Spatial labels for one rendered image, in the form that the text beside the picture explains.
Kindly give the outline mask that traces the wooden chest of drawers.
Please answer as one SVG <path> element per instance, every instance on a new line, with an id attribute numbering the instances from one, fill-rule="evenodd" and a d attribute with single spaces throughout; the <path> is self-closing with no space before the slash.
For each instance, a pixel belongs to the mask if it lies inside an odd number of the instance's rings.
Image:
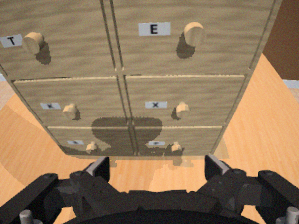
<path id="1" fill-rule="evenodd" d="M 115 60 L 115 69 L 113 71 L 92 71 L 92 72 L 71 72 L 71 73 L 52 73 L 52 74 L 36 74 L 36 75 L 22 75 L 22 76 L 8 76 L 3 67 L 0 64 L 0 72 L 14 90 L 16 95 L 29 110 L 32 116 L 40 124 L 46 133 L 54 140 L 54 142 L 59 146 L 59 148 L 65 153 L 65 155 L 88 155 L 88 156 L 206 156 L 214 155 L 217 147 L 219 146 L 238 106 L 239 103 L 247 89 L 247 86 L 251 80 L 251 77 L 255 71 L 261 54 L 264 50 L 270 32 L 272 30 L 273 24 L 277 17 L 279 8 L 281 6 L 282 0 L 274 0 L 267 22 L 265 24 L 263 33 L 261 35 L 260 41 L 258 43 L 257 49 L 249 66 L 249 69 L 162 69 L 162 70 L 124 70 L 122 55 L 120 50 L 120 44 L 117 33 L 116 19 L 114 15 L 114 7 L 112 0 L 103 0 L 107 26 L 113 51 L 113 56 Z M 134 125 L 132 119 L 132 113 L 129 103 L 129 97 L 127 92 L 127 86 L 125 81 L 125 75 L 134 74 L 243 74 L 245 79 L 236 97 L 236 100 L 232 106 L 232 109 L 227 117 L 225 123 L 220 124 L 155 124 L 155 125 Z M 100 76 L 100 75 L 118 75 L 118 80 L 120 84 L 121 94 L 123 98 L 123 103 L 125 107 L 125 112 L 127 116 L 127 125 L 76 125 L 76 124 L 43 124 L 29 104 L 26 102 L 24 97 L 21 95 L 19 90 L 14 85 L 15 80 L 21 79 L 37 79 L 37 78 L 55 78 L 55 77 L 75 77 L 75 76 Z M 48 126 L 56 127 L 128 127 L 131 134 L 131 139 L 134 147 L 134 155 L 98 155 L 98 154 L 69 154 L 61 146 L 61 144 L 56 140 L 55 137 L 48 131 Z M 218 139 L 210 154 L 200 154 L 200 155 L 139 155 L 138 146 L 135 135 L 135 127 L 179 127 L 179 126 L 222 126 L 222 130 L 218 136 Z"/>

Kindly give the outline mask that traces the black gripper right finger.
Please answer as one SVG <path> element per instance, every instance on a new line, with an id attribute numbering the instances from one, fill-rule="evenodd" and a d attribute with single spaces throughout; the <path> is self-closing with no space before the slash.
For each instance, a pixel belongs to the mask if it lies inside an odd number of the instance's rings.
<path id="1" fill-rule="evenodd" d="M 241 215 L 244 205 L 250 205 L 266 224 L 299 224 L 299 188 L 278 173 L 261 170 L 258 177 L 247 176 L 246 171 L 206 155 L 204 175 L 207 182 L 182 197 L 178 210 L 219 215 L 225 207 Z"/>

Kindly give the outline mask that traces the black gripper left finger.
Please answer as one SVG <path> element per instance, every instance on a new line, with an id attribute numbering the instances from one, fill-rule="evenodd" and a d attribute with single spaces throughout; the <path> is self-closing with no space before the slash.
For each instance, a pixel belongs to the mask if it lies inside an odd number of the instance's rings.
<path id="1" fill-rule="evenodd" d="M 138 211 L 138 202 L 116 190 L 109 180 L 107 156 L 72 172 L 68 179 L 58 179 L 56 173 L 43 174 L 0 207 L 0 224 L 53 224 L 66 207 L 73 207 L 76 216 L 90 209 L 98 216 Z"/>

